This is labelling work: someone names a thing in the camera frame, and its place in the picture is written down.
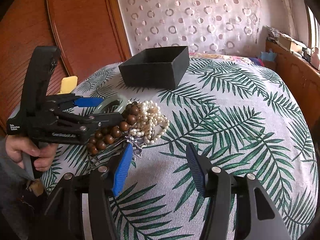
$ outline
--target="wooden cabinet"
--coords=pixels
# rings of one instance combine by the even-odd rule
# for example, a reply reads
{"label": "wooden cabinet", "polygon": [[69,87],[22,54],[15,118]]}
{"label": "wooden cabinet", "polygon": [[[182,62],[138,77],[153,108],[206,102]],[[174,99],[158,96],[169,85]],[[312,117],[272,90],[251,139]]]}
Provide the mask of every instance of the wooden cabinet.
{"label": "wooden cabinet", "polygon": [[266,42],[266,51],[277,53],[276,72],[297,100],[301,111],[313,132],[320,119],[320,74],[309,63],[282,49],[279,45]]}
{"label": "wooden cabinet", "polygon": [[0,21],[0,41],[0,134],[20,101],[36,46],[62,51],[48,94],[59,92],[63,77],[81,82],[131,57],[117,0],[14,0]]}

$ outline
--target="leaf print tablecloth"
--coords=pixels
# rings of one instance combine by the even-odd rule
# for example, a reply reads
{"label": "leaf print tablecloth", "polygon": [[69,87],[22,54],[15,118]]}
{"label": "leaf print tablecloth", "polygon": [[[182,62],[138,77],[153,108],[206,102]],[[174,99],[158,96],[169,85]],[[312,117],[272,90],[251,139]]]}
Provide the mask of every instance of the leaf print tablecloth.
{"label": "leaf print tablecloth", "polygon": [[[151,99],[171,120],[165,136],[145,148],[141,159],[132,161],[123,192],[111,199],[121,239],[199,239],[208,199],[196,191],[187,166],[189,142],[228,173],[255,174],[292,239],[302,234],[316,209],[316,157],[301,110],[275,72],[241,61],[192,57],[178,88],[167,91],[127,88],[118,65],[98,70],[75,93]],[[106,161],[114,154],[109,147],[100,158]],[[60,145],[42,181],[51,192],[63,174],[85,174],[89,165],[84,146]],[[234,236],[234,195],[231,204],[228,239]]]}

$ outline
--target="blue rubber tip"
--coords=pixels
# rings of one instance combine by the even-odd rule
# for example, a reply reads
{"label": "blue rubber tip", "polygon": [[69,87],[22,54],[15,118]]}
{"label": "blue rubber tip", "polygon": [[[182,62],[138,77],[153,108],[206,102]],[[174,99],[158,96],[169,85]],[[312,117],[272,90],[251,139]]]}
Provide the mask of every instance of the blue rubber tip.
{"label": "blue rubber tip", "polygon": [[124,153],[122,155],[122,159],[119,163],[119,166],[115,172],[114,182],[112,192],[115,197],[119,195],[122,191],[125,179],[127,178],[129,167],[132,161],[133,156],[133,148],[130,143],[128,143]]}
{"label": "blue rubber tip", "polygon": [[103,100],[103,98],[78,98],[74,104],[79,107],[94,107],[100,105]]}
{"label": "blue rubber tip", "polygon": [[203,169],[201,168],[201,164],[199,162],[199,155],[197,150],[195,149],[192,143],[189,143],[186,148],[186,157],[188,161],[188,166],[190,168],[193,181],[196,185],[197,191],[204,196],[205,194],[205,174]]}

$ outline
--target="silver bolt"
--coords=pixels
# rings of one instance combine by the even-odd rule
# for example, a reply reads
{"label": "silver bolt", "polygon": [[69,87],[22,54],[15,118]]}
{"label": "silver bolt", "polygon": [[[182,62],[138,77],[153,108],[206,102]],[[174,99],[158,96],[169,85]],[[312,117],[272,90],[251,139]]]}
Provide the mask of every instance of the silver bolt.
{"label": "silver bolt", "polygon": [[252,173],[248,173],[247,174],[247,178],[251,179],[251,180],[254,180],[256,178],[256,176],[254,174],[252,174]]}
{"label": "silver bolt", "polygon": [[106,166],[100,166],[99,168],[98,168],[98,171],[99,172],[106,172],[108,170],[108,167],[106,167]]}
{"label": "silver bolt", "polygon": [[72,178],[72,173],[66,173],[63,175],[63,178],[68,180],[68,179],[71,179]]}
{"label": "silver bolt", "polygon": [[211,169],[214,173],[220,173],[221,169],[219,167],[212,167]]}

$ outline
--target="yellow object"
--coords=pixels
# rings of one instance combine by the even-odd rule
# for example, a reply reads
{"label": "yellow object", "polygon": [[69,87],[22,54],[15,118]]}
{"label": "yellow object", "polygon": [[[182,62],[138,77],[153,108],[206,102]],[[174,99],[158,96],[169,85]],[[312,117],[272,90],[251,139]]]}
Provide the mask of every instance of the yellow object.
{"label": "yellow object", "polygon": [[78,84],[77,76],[63,78],[61,81],[61,88],[58,95],[71,93],[71,91],[76,88],[77,84]]}

